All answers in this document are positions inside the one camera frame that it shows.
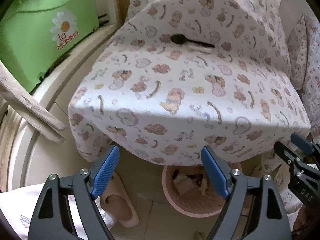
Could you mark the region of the pink woven trash basket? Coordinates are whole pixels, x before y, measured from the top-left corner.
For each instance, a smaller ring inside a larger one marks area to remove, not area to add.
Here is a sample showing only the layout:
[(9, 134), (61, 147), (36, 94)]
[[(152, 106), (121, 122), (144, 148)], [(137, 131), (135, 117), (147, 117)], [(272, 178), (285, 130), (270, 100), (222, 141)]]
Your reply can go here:
[[(197, 186), (180, 196), (174, 186), (178, 174), (185, 174)], [(162, 187), (170, 205), (183, 215), (193, 218), (207, 218), (221, 212), (225, 201), (217, 194), (208, 174), (202, 166), (164, 166)]]

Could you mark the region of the pink print bed sheet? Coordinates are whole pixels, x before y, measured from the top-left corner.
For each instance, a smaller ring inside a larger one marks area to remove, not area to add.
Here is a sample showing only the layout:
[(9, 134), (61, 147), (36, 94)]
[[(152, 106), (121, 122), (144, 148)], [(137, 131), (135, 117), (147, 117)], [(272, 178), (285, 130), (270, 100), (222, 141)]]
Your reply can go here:
[(291, 83), (312, 126), (319, 123), (319, 21), (302, 16), (287, 39)]

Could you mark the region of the wooden plank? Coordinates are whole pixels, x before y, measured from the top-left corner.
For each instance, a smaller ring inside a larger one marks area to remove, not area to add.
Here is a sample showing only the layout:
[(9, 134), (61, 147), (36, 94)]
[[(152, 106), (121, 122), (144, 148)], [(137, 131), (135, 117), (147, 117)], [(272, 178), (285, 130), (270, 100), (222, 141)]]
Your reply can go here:
[(50, 141), (61, 144), (65, 138), (58, 132), (66, 125), (38, 103), (1, 64), (1, 96), (33, 128)]

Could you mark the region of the bear print chair cover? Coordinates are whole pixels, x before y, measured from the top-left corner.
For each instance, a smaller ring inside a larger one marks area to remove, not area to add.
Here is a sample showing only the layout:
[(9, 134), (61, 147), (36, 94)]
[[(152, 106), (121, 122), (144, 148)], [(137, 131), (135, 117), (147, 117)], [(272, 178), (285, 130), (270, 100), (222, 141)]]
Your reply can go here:
[[(215, 48), (192, 51), (205, 46), (175, 34)], [(68, 116), (89, 162), (115, 142), (157, 165), (198, 166), (206, 145), (239, 163), (310, 131), (278, 0), (131, 0)]]

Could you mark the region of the black plastic spoon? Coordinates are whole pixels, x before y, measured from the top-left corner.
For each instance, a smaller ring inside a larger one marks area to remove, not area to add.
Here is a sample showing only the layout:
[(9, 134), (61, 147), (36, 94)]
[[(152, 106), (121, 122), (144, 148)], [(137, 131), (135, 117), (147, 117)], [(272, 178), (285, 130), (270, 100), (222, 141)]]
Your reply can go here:
[(182, 45), (182, 44), (184, 44), (186, 42), (191, 42), (191, 43), (202, 45), (202, 46), (205, 46), (205, 47), (215, 48), (215, 45), (213, 45), (213, 44), (206, 43), (206, 42), (201, 42), (201, 41), (190, 40), (190, 39), (186, 38), (183, 34), (172, 35), (170, 40), (171, 40), (171, 42), (173, 42), (175, 44), (179, 44), (179, 45)]

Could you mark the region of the white plastic applicator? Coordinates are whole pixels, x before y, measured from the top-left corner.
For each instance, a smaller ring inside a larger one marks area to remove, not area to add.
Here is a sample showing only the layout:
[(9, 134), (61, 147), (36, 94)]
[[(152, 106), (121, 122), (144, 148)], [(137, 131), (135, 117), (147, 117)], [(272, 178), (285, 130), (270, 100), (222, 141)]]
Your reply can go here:
[(206, 48), (206, 47), (199, 47), (199, 46), (189, 45), (189, 48), (192, 51), (198, 51), (198, 52), (205, 53), (205, 54), (210, 54), (212, 52), (211, 48)]

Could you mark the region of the white shelf unit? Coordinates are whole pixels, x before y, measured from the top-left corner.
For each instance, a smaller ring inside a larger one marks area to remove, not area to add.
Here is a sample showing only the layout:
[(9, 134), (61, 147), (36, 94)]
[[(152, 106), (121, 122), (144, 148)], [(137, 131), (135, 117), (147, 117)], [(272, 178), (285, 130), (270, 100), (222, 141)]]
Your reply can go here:
[[(98, 0), (98, 4), (108, 8), (109, 23), (76, 45), (33, 93), (35, 100), (66, 125), (73, 93), (120, 27), (119, 0)], [(52, 172), (68, 176), (88, 167), (76, 149), (70, 127), (60, 133), (65, 142), (56, 144), (29, 126), (7, 103), (1, 114), (1, 191), (42, 183)]]

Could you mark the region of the colourful small carton box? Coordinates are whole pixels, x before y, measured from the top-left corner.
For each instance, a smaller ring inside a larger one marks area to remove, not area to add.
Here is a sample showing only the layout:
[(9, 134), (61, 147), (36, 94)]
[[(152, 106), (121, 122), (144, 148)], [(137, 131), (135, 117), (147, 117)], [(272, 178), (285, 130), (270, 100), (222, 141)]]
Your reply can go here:
[(196, 184), (185, 174), (178, 174), (174, 180), (174, 186), (180, 196), (197, 188)]

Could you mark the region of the beige slipper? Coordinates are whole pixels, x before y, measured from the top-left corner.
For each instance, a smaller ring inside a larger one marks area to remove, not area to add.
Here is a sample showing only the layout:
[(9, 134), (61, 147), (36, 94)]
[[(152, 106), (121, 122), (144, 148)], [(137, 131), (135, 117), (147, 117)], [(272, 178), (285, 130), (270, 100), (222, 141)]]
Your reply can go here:
[(125, 228), (132, 228), (139, 223), (136, 210), (116, 172), (112, 174), (104, 193), (100, 195), (100, 206), (113, 220), (113, 224), (119, 223)]

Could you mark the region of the green plastic storage box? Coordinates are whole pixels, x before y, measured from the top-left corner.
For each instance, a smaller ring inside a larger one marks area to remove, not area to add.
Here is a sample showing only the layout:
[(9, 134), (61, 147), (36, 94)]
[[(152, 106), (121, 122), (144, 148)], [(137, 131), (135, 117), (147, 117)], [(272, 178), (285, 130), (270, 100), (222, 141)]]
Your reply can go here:
[(14, 0), (1, 20), (1, 61), (31, 92), (98, 26), (95, 0)]

